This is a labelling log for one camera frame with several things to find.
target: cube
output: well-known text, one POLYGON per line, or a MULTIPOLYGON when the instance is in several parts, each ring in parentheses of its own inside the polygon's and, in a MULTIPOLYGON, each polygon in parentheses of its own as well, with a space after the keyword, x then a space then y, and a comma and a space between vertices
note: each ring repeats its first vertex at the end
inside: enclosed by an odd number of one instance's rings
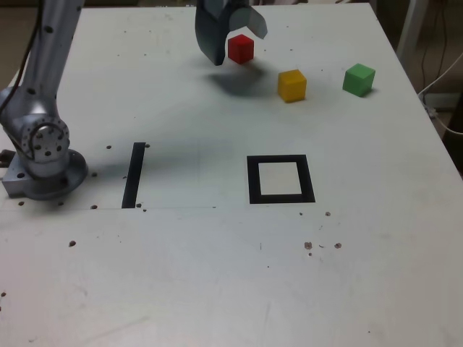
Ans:
POLYGON ((245 35, 238 35, 229 39, 229 58, 243 64, 254 58, 254 40, 245 35))
POLYGON ((356 96, 365 96, 371 91, 376 71, 357 64, 346 71, 342 89, 356 96))
POLYGON ((286 103, 305 99, 307 80, 299 70, 281 72, 278 75, 278 94, 286 103))

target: table surface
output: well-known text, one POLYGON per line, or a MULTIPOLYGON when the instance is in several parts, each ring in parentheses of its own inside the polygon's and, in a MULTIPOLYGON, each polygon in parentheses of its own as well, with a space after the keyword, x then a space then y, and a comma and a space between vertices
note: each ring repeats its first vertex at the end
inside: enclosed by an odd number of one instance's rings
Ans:
POLYGON ((463 184, 371 8, 259 11, 254 61, 221 67, 194 8, 82 12, 58 107, 98 176, 63 206, 0 190, 2 347, 463 344, 463 184), (316 202, 250 205, 249 155, 306 155, 316 202))

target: white square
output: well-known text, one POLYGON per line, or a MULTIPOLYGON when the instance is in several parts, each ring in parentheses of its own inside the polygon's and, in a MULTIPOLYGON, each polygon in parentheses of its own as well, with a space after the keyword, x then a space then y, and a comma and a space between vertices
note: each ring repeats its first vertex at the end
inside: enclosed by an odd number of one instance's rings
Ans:
POLYGON ((259 163, 262 195, 302 194, 296 163, 259 163))

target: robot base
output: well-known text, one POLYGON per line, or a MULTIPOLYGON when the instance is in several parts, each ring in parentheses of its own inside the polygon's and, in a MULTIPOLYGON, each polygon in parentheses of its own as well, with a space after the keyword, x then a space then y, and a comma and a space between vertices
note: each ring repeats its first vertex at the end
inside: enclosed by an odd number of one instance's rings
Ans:
POLYGON ((84 181, 87 172, 84 157, 75 150, 69 150, 69 166, 64 173, 50 179, 34 179, 24 169, 16 154, 9 164, 2 183, 9 197, 50 200, 76 189, 84 181))

